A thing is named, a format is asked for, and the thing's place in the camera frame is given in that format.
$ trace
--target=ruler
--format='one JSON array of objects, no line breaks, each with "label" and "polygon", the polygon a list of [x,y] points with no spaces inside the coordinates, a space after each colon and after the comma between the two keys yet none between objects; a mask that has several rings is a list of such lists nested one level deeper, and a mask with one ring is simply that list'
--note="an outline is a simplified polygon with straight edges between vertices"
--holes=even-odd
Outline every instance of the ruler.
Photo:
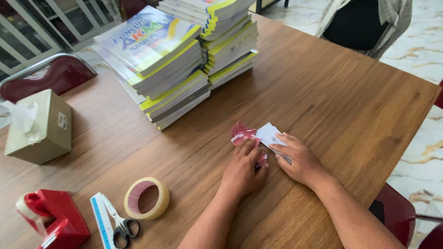
[{"label": "ruler", "polygon": [[109,220],[108,211],[106,210],[101,193],[98,192],[90,200],[104,248],[117,249],[113,242],[114,230],[111,221]]}]

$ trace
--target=label sticker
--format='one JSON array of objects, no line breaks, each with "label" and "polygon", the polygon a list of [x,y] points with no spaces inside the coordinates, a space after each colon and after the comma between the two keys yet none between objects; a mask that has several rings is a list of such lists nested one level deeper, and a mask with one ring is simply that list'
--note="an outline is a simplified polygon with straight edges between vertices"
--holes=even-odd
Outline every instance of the label sticker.
[{"label": "label sticker", "polygon": [[58,112],[58,125],[65,129],[65,131],[68,130],[68,118],[61,112]]}]

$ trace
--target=red tape dispenser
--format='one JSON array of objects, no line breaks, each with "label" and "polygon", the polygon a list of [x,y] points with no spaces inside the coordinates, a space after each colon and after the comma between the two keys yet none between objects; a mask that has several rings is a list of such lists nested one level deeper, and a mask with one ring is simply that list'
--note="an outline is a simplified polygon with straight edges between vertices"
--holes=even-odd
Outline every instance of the red tape dispenser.
[{"label": "red tape dispenser", "polygon": [[23,195],[16,208],[43,238],[37,249],[74,249],[89,237],[85,221],[66,191],[41,189]]}]

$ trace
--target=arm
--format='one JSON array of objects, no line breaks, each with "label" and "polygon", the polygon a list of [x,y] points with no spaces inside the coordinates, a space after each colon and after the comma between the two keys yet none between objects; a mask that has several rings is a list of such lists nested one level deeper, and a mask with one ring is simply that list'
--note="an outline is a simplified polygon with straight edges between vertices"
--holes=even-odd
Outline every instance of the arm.
[{"label": "arm", "polygon": [[270,147],[292,159],[289,164],[276,155],[278,164],[291,178],[317,194],[346,249],[404,249],[397,238],[321,166],[308,147],[286,133],[277,137],[288,146],[272,144]]},{"label": "arm", "polygon": [[254,166],[261,149],[255,140],[245,138],[233,152],[214,199],[186,233],[178,249],[223,249],[238,204],[259,186],[266,177],[268,165],[255,173]]}]

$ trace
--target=cardboard box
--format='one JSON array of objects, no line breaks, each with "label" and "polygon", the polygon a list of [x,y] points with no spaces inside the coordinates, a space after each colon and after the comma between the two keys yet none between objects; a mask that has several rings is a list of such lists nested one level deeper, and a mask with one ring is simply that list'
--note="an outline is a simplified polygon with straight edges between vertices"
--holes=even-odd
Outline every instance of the cardboard box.
[{"label": "cardboard box", "polygon": [[71,151],[72,113],[69,106],[51,89],[33,94],[17,102],[37,105],[37,116],[27,133],[14,122],[9,126],[5,155],[42,164]]}]

